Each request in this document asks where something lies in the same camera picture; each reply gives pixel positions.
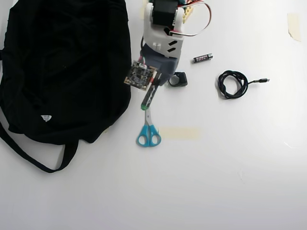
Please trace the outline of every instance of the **backpack logo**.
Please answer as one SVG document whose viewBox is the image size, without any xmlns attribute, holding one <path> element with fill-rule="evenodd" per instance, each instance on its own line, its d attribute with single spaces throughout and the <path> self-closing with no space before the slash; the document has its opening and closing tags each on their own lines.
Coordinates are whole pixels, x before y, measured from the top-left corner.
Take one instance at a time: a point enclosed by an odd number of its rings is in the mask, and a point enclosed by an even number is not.
<svg viewBox="0 0 307 230">
<path fill-rule="evenodd" d="M 44 121 L 48 122 L 51 120 L 52 116 L 50 115 L 41 115 L 41 117 L 44 119 Z"/>
</svg>

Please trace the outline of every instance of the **gray plastic part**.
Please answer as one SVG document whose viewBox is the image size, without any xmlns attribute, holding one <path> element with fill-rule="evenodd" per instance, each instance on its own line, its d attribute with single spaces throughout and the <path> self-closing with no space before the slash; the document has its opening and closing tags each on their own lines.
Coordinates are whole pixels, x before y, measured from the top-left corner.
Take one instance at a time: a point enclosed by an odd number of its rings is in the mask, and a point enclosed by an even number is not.
<svg viewBox="0 0 307 230">
<path fill-rule="evenodd" d="M 158 76 L 161 74 L 159 85 L 164 85 L 175 74 L 178 58 L 165 57 L 146 44 L 142 48 L 142 55 L 145 57 L 146 65 L 157 68 Z"/>
</svg>

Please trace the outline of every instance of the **cable connector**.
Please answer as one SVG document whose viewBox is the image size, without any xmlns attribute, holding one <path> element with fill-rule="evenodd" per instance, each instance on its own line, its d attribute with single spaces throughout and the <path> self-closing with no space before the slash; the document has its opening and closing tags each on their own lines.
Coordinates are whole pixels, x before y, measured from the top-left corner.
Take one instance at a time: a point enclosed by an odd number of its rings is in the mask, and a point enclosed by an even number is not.
<svg viewBox="0 0 307 230">
<path fill-rule="evenodd" d="M 259 79 L 259 80 L 253 80 L 249 84 L 251 84 L 251 83 L 266 83 L 266 82 L 269 82 L 269 81 L 270 81 L 270 79 L 263 78 L 263 79 Z"/>
</svg>

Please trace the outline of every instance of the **marker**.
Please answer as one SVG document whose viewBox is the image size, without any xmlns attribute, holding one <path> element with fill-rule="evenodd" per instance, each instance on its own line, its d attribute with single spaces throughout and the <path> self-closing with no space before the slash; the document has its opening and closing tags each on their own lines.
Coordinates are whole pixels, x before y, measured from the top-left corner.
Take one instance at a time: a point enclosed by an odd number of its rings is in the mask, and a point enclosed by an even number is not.
<svg viewBox="0 0 307 230">
<path fill-rule="evenodd" d="M 159 79 L 160 79 L 161 74 L 159 75 L 159 77 L 157 77 L 157 75 L 155 76 L 155 78 L 151 79 L 152 81 L 152 85 L 150 86 L 148 92 L 145 95 L 145 98 L 141 104 L 141 109 L 146 111 L 150 104 L 153 101 L 154 95 L 158 90 L 159 87 Z"/>
<path fill-rule="evenodd" d="M 211 60 L 212 58 L 213 58 L 213 54 L 206 54 L 206 55 L 203 55 L 203 56 L 193 58 L 193 62 L 199 63 L 199 62 Z"/>
</svg>

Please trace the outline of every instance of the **wire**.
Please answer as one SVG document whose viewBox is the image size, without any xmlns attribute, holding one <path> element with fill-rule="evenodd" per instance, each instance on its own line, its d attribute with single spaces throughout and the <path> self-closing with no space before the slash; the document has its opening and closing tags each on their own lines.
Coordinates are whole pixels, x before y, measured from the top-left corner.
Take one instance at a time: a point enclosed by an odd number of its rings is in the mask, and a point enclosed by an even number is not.
<svg viewBox="0 0 307 230">
<path fill-rule="evenodd" d="M 241 86 L 241 88 L 235 94 L 227 93 L 226 86 L 224 85 L 224 80 L 230 76 L 234 77 Z M 270 79 L 265 78 L 265 79 L 253 80 L 251 82 L 248 82 L 248 79 L 243 73 L 227 70 L 219 76 L 218 86 L 219 86 L 221 93 L 225 96 L 226 99 L 237 99 L 237 98 L 242 97 L 247 92 L 249 84 L 264 83 L 264 82 L 269 82 L 269 81 Z"/>
<path fill-rule="evenodd" d="M 144 37 L 142 37 L 142 40 L 141 40 L 141 51 L 140 51 L 140 58 L 139 58 L 139 61 L 143 60 L 143 64 L 146 63 L 146 59 L 145 57 L 143 56 L 143 42 L 144 42 Z"/>
<path fill-rule="evenodd" d="M 202 0 L 194 0 L 194 1 L 191 1 L 191 2 L 189 2 L 187 4 L 178 5 L 178 7 L 190 6 L 190 5 L 192 5 L 192 4 L 196 3 L 196 2 L 203 2 L 203 1 Z"/>
<path fill-rule="evenodd" d="M 187 36 L 187 37 L 194 37 L 196 35 L 199 35 L 205 29 L 207 29 L 207 27 L 210 25 L 211 19 L 212 19 L 212 10 L 211 10 L 210 6 L 207 3 L 203 2 L 203 1 L 200 1 L 200 0 L 197 0 L 197 1 L 192 1 L 192 2 L 190 2 L 188 4 L 185 4 L 185 5 L 178 5 L 178 7 L 186 8 L 186 7 L 190 7 L 190 6 L 194 6 L 194 5 L 198 5 L 198 4 L 205 4 L 206 7 L 209 10 L 209 16 L 210 17 L 209 17 L 208 24 L 202 30 L 200 30 L 199 32 L 197 32 L 195 34 L 184 34 L 184 33 L 176 32 L 176 31 L 172 30 L 172 31 L 169 32 L 169 35 L 181 35 L 181 36 Z"/>
</svg>

